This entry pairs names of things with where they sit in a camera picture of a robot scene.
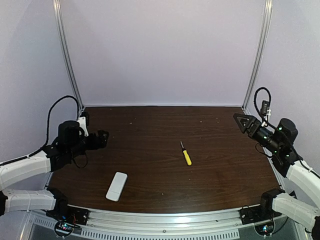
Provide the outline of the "white remote control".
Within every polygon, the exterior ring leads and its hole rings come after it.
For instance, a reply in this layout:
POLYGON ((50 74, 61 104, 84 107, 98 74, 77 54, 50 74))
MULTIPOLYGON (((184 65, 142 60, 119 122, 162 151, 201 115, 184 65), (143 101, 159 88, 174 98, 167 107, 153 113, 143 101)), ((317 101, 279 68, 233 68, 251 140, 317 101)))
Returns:
POLYGON ((128 175, 126 173, 116 172, 110 183, 105 198, 113 202, 118 202, 121 197, 124 186, 127 182, 127 179, 128 175))

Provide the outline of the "yellow handled screwdriver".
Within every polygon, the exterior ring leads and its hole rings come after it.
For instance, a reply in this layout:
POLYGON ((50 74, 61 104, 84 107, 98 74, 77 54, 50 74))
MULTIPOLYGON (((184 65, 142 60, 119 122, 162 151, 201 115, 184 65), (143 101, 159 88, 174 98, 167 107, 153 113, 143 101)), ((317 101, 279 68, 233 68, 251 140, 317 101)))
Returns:
POLYGON ((183 156, 184 156, 184 159, 185 159, 185 161, 186 161, 186 164, 187 164, 188 166, 191 166, 191 165, 192 165, 192 160, 191 160, 191 158, 190 158, 190 156, 189 156, 189 154, 188 154, 188 151, 187 151, 186 148, 184 147, 182 141, 180 141, 180 146, 181 146, 182 154, 183 154, 183 156))

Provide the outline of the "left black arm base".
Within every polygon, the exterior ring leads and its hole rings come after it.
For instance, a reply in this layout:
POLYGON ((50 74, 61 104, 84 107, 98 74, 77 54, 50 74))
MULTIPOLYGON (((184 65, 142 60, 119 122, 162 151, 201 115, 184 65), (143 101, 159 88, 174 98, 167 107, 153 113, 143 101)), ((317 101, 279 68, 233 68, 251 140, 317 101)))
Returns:
POLYGON ((67 206, 64 212, 57 210, 43 210, 47 217, 56 221, 53 231, 58 238, 65 239, 72 234, 80 234, 87 224, 90 211, 85 208, 67 206))

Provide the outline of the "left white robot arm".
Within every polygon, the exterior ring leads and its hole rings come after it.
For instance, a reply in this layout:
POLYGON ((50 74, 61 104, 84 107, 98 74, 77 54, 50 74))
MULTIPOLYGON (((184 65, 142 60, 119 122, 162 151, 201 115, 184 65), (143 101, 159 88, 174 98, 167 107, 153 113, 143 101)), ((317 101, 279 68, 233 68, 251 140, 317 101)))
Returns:
POLYGON ((86 123, 68 120, 58 126, 58 135, 52 144, 44 145, 36 153, 2 162, 0 214, 43 210, 52 217, 64 219, 68 214, 68 198, 58 189, 14 190, 9 187, 30 177, 60 170, 87 151, 103 149, 108 138, 107 131, 89 133, 86 123))

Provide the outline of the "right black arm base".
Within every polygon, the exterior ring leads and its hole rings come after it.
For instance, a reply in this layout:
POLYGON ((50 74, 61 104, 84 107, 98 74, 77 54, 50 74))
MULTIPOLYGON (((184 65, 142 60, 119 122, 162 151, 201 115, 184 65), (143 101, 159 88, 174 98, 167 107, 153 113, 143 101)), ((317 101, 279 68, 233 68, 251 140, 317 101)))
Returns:
POLYGON ((273 210, 263 210, 261 205, 249 206, 244 205, 239 210, 242 225, 253 224, 254 231, 261 237, 272 237, 280 229, 276 229, 275 218, 281 216, 273 210))

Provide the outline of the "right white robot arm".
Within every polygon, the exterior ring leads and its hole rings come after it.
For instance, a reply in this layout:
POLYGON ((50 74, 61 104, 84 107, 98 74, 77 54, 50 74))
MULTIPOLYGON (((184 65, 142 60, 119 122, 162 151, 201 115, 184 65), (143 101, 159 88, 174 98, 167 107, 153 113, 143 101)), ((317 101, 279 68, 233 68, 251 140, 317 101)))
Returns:
POLYGON ((243 134, 271 152, 271 161, 282 177, 296 184, 315 203, 311 206, 286 193, 272 189, 261 196, 262 214, 276 212, 302 225, 312 239, 320 238, 320 176, 293 147, 298 135, 296 125, 282 118, 273 132, 253 115, 235 113, 233 118, 243 134))

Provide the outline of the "front aluminium rail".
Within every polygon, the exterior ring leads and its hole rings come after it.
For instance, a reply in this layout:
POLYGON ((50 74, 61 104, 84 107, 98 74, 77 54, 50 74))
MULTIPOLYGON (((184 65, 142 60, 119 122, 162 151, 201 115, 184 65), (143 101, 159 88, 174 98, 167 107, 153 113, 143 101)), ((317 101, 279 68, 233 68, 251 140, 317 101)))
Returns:
POLYGON ((276 233, 257 233, 259 223, 242 223, 242 210, 196 213, 131 213, 90 208, 86 224, 68 240, 308 240, 304 228, 285 216, 274 217, 276 233))

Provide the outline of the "right aluminium frame post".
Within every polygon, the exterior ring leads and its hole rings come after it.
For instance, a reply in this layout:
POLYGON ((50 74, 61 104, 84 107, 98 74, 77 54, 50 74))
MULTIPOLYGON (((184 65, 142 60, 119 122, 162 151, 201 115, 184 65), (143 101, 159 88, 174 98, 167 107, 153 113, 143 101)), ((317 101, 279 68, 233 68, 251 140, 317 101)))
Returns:
POLYGON ((260 66, 261 66, 262 59, 263 59, 264 49, 265 49, 268 35, 269 35, 272 14, 273 14, 273 1, 272 0, 265 0, 257 50, 256 50, 254 62, 253 62, 253 67, 252 67, 252 71, 251 71, 251 75, 250 75, 250 79, 249 79, 249 84, 248 84, 245 98, 244 98, 244 101, 242 104, 242 109, 245 112, 248 110, 248 106, 249 106, 251 96, 253 94, 254 86, 255 86, 256 80, 258 78, 260 66))

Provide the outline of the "aluminium frame post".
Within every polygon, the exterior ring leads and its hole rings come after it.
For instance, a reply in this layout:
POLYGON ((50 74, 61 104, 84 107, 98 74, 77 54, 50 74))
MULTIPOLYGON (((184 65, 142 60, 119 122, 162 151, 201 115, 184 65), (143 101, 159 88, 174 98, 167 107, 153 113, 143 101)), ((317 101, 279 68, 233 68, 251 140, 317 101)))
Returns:
POLYGON ((262 59, 263 59, 264 49, 265 49, 268 35, 269 35, 272 14, 273 14, 273 1, 272 0, 265 0, 257 50, 256 50, 254 62, 253 62, 253 67, 252 67, 252 71, 251 71, 251 75, 250 75, 250 79, 249 79, 249 84, 248 84, 245 98, 244 98, 244 101, 242 104, 242 109, 245 112, 248 110, 248 106, 249 106, 251 96, 253 94, 254 86, 255 86, 256 80, 258 78, 260 66, 261 66, 262 59))
POLYGON ((76 82, 76 77, 75 77, 75 73, 72 66, 71 56, 69 53, 67 37, 66 37, 66 32, 65 32, 64 22, 63 22, 61 1, 53 0, 52 3, 53 3, 53 11, 55 15, 57 31, 60 39, 60 45, 61 45, 62 55, 63 55, 68 79, 72 88, 73 95, 79 103, 79 109, 82 111, 84 109, 84 105, 83 105, 80 91, 76 82))

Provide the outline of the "left aluminium frame post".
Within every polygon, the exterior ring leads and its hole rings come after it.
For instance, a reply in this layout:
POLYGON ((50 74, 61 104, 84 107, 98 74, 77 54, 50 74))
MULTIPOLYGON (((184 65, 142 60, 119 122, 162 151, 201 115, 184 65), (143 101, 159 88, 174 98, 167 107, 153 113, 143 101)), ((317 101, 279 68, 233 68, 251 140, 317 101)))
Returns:
POLYGON ((79 103, 79 109, 82 111, 84 109, 84 105, 83 105, 80 91, 76 82, 76 77, 75 77, 75 73, 72 66, 71 56, 69 53, 67 37, 66 37, 66 32, 65 32, 64 22, 63 22, 61 1, 53 0, 52 3, 53 3, 53 11, 55 15, 57 31, 60 39, 60 45, 61 45, 62 55, 63 55, 68 79, 72 88, 73 95, 79 103))

